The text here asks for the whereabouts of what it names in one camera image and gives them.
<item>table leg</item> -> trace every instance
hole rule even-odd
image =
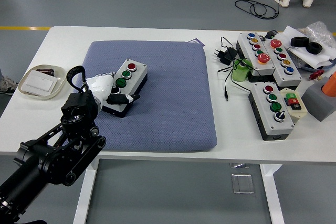
[[[99,158],[96,158],[85,171],[85,177],[80,191],[77,209],[73,224],[85,224],[88,215],[91,194],[95,184],[96,173],[98,169]]]
[[[285,224],[283,219],[284,217],[282,216],[277,188],[275,186],[273,177],[273,174],[281,166],[282,165],[260,164],[260,170],[264,181],[264,188],[272,224]]]

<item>gray block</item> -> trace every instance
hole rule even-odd
[[[310,86],[302,96],[308,112],[320,122],[336,110],[336,98],[325,95],[321,90],[328,80],[324,77]]]

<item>charger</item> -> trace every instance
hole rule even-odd
[[[236,58],[238,51],[234,49],[233,47],[226,47],[226,48],[227,50],[225,52],[221,50],[220,51],[216,50],[218,54],[216,53],[214,54],[217,55],[221,63],[229,66],[231,62]]]

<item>black tape roll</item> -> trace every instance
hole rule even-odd
[[[290,40],[292,47],[308,47],[309,38],[307,37],[295,37]]]
[[[306,50],[313,55],[317,55],[322,51],[322,46],[316,42],[309,42]]]

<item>white plate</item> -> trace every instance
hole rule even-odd
[[[44,97],[25,92],[21,89],[21,87],[22,87],[23,83],[25,82],[25,80],[27,79],[29,73],[32,70],[36,70],[36,69],[39,69],[39,68],[52,68],[55,72],[54,76],[57,78],[57,82],[56,82],[56,85],[55,85],[52,93],[49,94],[49,95],[46,95]],[[60,89],[63,87],[64,83],[66,82],[66,77],[67,77],[67,73],[66,73],[65,69],[63,69],[61,67],[52,66],[52,65],[38,65],[38,66],[35,66],[35,67],[28,70],[28,72],[25,74],[25,76],[23,76],[23,78],[19,82],[18,88],[19,88],[19,91],[22,94],[25,94],[25,95],[27,95],[31,98],[39,99],[39,100],[46,100],[46,99],[50,99],[50,98],[54,97],[55,95],[57,95],[57,93],[60,91]]]

